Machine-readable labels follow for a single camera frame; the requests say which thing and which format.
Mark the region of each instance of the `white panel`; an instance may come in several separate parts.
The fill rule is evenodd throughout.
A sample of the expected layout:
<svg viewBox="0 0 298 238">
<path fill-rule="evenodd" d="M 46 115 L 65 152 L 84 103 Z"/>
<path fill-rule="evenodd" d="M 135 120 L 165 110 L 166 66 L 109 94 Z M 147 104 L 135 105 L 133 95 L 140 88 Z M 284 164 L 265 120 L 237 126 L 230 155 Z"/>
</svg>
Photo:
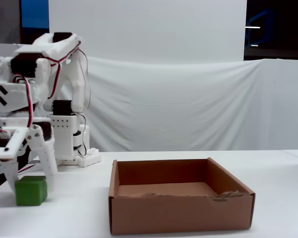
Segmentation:
<svg viewBox="0 0 298 238">
<path fill-rule="evenodd" d="M 240 61 L 246 0 L 49 0 L 50 32 L 87 55 L 149 63 Z"/>
</svg>

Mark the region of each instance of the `white table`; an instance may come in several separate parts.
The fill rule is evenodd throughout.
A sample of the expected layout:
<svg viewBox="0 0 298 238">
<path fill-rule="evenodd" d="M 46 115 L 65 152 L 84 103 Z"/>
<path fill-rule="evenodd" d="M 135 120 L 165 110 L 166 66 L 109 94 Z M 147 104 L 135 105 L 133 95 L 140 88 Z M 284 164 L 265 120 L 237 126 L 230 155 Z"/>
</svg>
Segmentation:
<svg viewBox="0 0 298 238">
<path fill-rule="evenodd" d="M 113 160 L 212 157 L 256 192 L 253 225 L 247 231 L 135 235 L 131 237 L 296 238 L 298 157 L 283 151 L 103 153 L 87 168 L 59 167 L 56 191 L 39 207 L 16 207 L 8 184 L 0 187 L 0 237 L 107 238 L 108 188 Z M 42 172 L 27 175 L 42 175 Z"/>
</svg>

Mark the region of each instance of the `green block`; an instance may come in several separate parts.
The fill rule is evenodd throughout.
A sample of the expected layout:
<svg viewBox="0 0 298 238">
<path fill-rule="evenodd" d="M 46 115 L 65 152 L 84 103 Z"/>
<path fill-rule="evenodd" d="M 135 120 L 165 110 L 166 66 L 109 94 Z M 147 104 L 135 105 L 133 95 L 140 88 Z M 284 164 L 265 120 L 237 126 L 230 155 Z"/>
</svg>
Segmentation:
<svg viewBox="0 0 298 238">
<path fill-rule="evenodd" d="M 40 206 L 47 196 L 45 176 L 24 176 L 15 183 L 17 206 Z"/>
</svg>

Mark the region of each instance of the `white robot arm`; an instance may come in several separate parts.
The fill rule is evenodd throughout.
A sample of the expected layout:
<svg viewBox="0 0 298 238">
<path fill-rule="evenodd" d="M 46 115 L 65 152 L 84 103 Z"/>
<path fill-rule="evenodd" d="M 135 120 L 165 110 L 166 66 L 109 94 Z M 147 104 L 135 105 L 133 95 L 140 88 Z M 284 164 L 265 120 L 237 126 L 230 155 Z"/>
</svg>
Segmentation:
<svg viewBox="0 0 298 238">
<path fill-rule="evenodd" d="M 0 57 L 0 114 L 5 114 L 0 117 L 0 164 L 12 189 L 18 151 L 25 141 L 38 152 L 48 185 L 48 176 L 52 178 L 57 170 L 55 159 L 58 164 L 81 167 L 101 159 L 98 150 L 89 148 L 86 121 L 79 123 L 85 97 L 80 44 L 76 34 L 47 33 L 17 49 L 13 57 Z M 66 80 L 72 87 L 72 100 L 58 100 Z M 41 108 L 53 114 L 34 117 Z"/>
</svg>

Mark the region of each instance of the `brown cardboard box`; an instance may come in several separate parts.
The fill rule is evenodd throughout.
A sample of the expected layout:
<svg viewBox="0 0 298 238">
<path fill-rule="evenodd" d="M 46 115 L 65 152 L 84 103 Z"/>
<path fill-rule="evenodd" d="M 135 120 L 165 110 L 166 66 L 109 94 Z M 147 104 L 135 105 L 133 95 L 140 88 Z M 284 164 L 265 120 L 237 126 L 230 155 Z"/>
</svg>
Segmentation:
<svg viewBox="0 0 298 238">
<path fill-rule="evenodd" d="M 255 193 L 213 159 L 114 161 L 109 189 L 114 235 L 244 230 Z"/>
</svg>

